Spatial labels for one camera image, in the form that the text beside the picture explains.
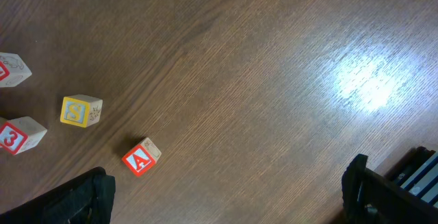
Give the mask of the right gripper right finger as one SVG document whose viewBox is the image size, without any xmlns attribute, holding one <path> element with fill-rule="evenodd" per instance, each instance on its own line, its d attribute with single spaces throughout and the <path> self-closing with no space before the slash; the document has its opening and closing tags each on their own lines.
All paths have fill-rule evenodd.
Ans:
<svg viewBox="0 0 438 224">
<path fill-rule="evenodd" d="M 437 223 L 437 208 L 368 169 L 367 160 L 357 155 L 342 176 L 347 223 Z"/>
</svg>

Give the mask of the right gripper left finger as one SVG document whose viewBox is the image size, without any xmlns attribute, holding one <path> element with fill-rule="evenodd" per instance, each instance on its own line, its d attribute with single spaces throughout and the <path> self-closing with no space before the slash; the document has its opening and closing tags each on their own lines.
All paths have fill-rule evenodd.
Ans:
<svg viewBox="0 0 438 224">
<path fill-rule="evenodd" d="M 115 177 L 98 166 L 4 212 L 1 214 L 1 222 L 109 224 L 115 193 Z"/>
</svg>

